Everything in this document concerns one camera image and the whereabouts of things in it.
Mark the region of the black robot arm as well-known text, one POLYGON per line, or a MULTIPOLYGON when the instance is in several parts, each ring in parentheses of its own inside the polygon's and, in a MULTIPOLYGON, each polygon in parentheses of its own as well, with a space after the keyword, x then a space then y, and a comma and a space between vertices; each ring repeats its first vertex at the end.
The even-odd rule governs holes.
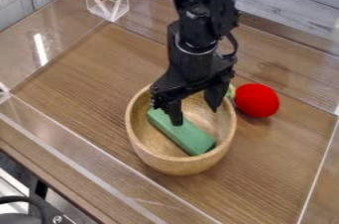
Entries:
POLYGON ((174 126, 182 124, 181 100, 197 92, 216 110, 234 75, 236 54, 217 53, 218 42, 237 41, 232 28, 240 11, 234 0, 172 0, 178 19, 169 24, 168 68, 149 87, 150 102, 174 126))

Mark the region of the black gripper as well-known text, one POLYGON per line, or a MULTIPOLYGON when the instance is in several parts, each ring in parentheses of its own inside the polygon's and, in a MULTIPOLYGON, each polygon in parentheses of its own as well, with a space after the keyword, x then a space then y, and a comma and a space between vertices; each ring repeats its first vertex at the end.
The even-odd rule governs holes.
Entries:
POLYGON ((189 47, 178 36, 178 22, 168 26, 168 68, 149 87, 153 108, 162 109, 173 126, 182 125, 181 100, 197 92, 213 112, 222 103, 234 76, 236 53, 217 54, 217 45, 205 50, 189 47))

